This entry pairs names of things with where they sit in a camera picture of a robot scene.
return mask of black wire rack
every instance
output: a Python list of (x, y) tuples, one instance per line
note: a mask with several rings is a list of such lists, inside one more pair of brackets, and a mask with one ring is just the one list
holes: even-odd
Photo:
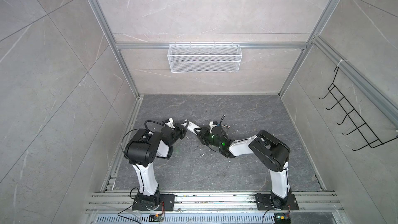
[[(392, 139), (390, 139), (390, 140), (388, 140), (388, 141), (386, 141), (386, 142), (382, 142), (382, 141), (380, 140), (380, 138), (375, 134), (375, 132), (372, 130), (372, 128), (366, 123), (366, 121), (362, 118), (362, 116), (359, 114), (359, 112), (357, 112), (357, 110), (352, 106), (351, 102), (348, 101), (348, 99), (344, 96), (344, 94), (343, 94), (343, 93), (338, 89), (338, 87), (334, 84), (334, 80), (336, 79), (337, 72), (339, 72), (339, 67), (336, 67), (336, 68), (334, 69), (333, 72), (336, 72), (336, 73), (334, 74), (333, 82), (332, 82), (331, 85), (328, 87), (328, 93), (327, 93), (324, 97), (319, 98), (319, 99), (324, 99), (324, 98), (325, 98), (327, 95), (329, 95), (329, 94), (332, 95), (332, 96), (334, 97), (334, 99), (337, 101), (337, 103), (334, 104), (334, 106), (332, 106), (331, 108), (326, 108), (326, 110), (331, 110), (331, 109), (333, 109), (333, 107), (339, 105), (339, 106), (343, 109), (343, 111), (346, 113), (346, 116), (344, 117), (343, 121), (342, 121), (341, 123), (337, 123), (337, 122), (336, 122), (336, 124), (341, 125), (341, 124), (346, 120), (346, 118), (348, 117), (348, 118), (351, 120), (351, 122), (354, 124), (354, 126), (355, 126), (355, 129), (352, 130), (351, 132), (349, 132), (349, 133), (347, 133), (347, 134), (344, 134), (344, 133), (342, 133), (342, 134), (343, 134), (344, 136), (346, 136), (346, 135), (349, 135), (349, 134), (355, 132), (356, 130), (358, 130), (359, 133), (361, 134), (361, 136), (363, 137), (363, 139), (365, 139), (366, 145), (364, 145), (364, 146), (362, 146), (362, 147), (360, 147), (360, 148), (358, 148), (358, 149), (352, 149), (352, 150), (353, 150), (353, 151), (358, 151), (358, 150), (360, 150), (360, 149), (362, 149), (362, 148), (365, 148), (365, 147), (367, 147), (367, 146), (369, 146), (370, 148), (376, 148), (376, 147), (378, 147), (378, 146), (381, 146), (381, 145), (383, 145), (383, 144), (386, 144), (386, 143), (388, 143), (388, 142), (390, 142), (390, 141), (393, 141), (393, 140), (397, 139), (398, 136), (396, 136), (395, 138), (392, 138)], [(337, 99), (337, 97), (336, 97), (336, 96), (333, 94), (333, 92), (332, 92), (333, 89), (336, 89), (336, 90), (342, 95), (341, 99)], [(341, 102), (342, 102), (343, 99), (345, 99), (346, 102), (348, 102), (348, 105), (352, 108), (352, 110), (347, 111), (347, 110), (341, 105)], [(361, 120), (363, 121), (363, 123), (360, 124), (360, 125), (359, 125), (359, 124), (356, 124), (356, 123), (354, 122), (354, 120), (352, 119), (352, 117), (350, 116), (351, 113), (352, 113), (352, 114), (356, 113), (356, 114), (361, 118)], [(374, 140), (374, 141), (372, 141), (372, 142), (369, 142), (369, 141), (366, 139), (366, 137), (363, 135), (363, 133), (362, 133), (362, 131), (361, 131), (361, 129), (360, 129), (361, 127), (367, 127), (367, 128), (369, 128), (369, 130), (370, 130), (370, 131), (373, 133), (373, 135), (375, 136), (376, 140)]]

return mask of dark floor surface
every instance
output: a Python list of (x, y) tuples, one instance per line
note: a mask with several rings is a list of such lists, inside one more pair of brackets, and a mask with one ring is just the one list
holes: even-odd
[(336, 224), (332, 213), (291, 213), (291, 224)]
[[(294, 130), (285, 107), (277, 95), (145, 95), (134, 128), (145, 120), (174, 122), (188, 119), (199, 126), (220, 121), (231, 139), (243, 139), (266, 130), (291, 149), (289, 184), (292, 191), (321, 191), (314, 170)], [(149, 123), (149, 129), (161, 126)], [(169, 160), (156, 158), (154, 171), (160, 190), (176, 191), (270, 191), (268, 169), (254, 154), (226, 158), (202, 145), (187, 132), (174, 144)], [(138, 186), (134, 168), (122, 160), (115, 188), (130, 190)]]

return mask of wire basket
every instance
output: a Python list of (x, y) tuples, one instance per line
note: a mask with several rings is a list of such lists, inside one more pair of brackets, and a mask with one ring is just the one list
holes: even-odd
[(173, 73), (238, 72), (242, 51), (238, 44), (174, 44), (167, 58)]

